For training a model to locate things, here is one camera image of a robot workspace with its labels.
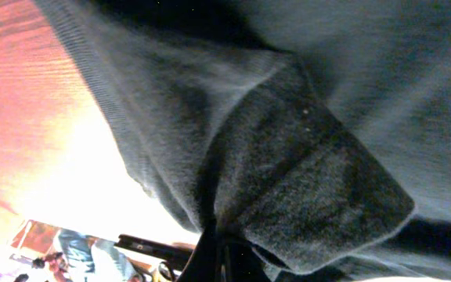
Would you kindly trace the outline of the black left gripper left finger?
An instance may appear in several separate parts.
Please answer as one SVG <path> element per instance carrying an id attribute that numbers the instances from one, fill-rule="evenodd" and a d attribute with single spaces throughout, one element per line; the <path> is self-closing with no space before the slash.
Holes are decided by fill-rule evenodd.
<path id="1" fill-rule="evenodd" d="M 219 266 L 219 246 L 216 223 L 208 224 L 198 240 L 186 267 L 177 282 L 215 282 L 220 281 L 216 274 Z"/>

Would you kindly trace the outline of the dark green t-shirt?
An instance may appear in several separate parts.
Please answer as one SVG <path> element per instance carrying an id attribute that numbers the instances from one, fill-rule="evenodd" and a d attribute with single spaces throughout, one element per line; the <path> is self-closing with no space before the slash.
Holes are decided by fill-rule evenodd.
<path id="1" fill-rule="evenodd" d="M 127 173 L 271 281 L 451 280 L 451 1 L 40 1 Z"/>

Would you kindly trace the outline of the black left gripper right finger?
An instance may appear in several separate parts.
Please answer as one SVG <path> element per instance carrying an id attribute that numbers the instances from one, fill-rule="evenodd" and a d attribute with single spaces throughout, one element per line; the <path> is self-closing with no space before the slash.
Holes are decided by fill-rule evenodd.
<path id="1" fill-rule="evenodd" d="M 262 260 L 245 240 L 225 239 L 225 282 L 270 282 Z"/>

